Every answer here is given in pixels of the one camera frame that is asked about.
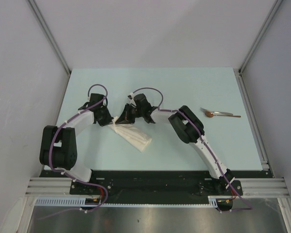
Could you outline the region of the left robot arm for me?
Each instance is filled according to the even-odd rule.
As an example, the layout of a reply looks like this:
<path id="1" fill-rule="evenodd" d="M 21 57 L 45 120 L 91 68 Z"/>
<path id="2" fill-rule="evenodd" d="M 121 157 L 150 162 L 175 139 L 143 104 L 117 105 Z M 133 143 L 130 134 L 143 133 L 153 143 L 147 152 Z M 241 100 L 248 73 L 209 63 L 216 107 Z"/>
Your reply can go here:
<path id="1" fill-rule="evenodd" d="M 111 124 L 113 117 L 107 105 L 105 95 L 92 93 L 89 101 L 62 127 L 48 125 L 43 129 L 40 163 L 81 181 L 80 187 L 87 194 L 97 190 L 97 181 L 91 178 L 91 169 L 78 161 L 77 135 L 96 123 L 99 126 Z"/>

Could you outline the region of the white cloth napkin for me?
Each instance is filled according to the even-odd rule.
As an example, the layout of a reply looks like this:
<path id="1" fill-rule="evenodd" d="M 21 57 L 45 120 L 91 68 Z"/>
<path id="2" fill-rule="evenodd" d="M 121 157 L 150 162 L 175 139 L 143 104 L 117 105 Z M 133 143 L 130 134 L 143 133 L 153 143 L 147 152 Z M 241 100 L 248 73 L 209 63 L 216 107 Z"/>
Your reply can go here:
<path id="1" fill-rule="evenodd" d="M 108 127 L 116 134 L 124 138 L 138 151 L 143 152 L 147 146 L 150 145 L 152 138 L 140 129 L 136 128 L 133 124 L 116 124 L 115 122 L 118 119 L 119 117 L 116 116 Z"/>

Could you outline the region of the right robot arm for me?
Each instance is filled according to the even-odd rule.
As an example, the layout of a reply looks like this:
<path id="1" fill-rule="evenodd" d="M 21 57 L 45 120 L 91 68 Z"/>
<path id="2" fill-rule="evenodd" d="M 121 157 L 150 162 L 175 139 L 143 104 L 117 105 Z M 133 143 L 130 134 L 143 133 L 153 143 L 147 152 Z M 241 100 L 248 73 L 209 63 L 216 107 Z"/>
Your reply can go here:
<path id="1" fill-rule="evenodd" d="M 129 95 L 130 103 L 127 103 L 117 125 L 133 124 L 136 118 L 143 118 L 146 123 L 169 123 L 178 138 L 185 144 L 189 144 L 200 156 L 207 166 L 211 177 L 215 180 L 214 190 L 225 195 L 231 190 L 235 180 L 231 170 L 228 169 L 212 150 L 204 132 L 204 125 L 191 109 L 183 105 L 179 109 L 162 109 L 160 105 L 152 106 L 145 94 Z"/>

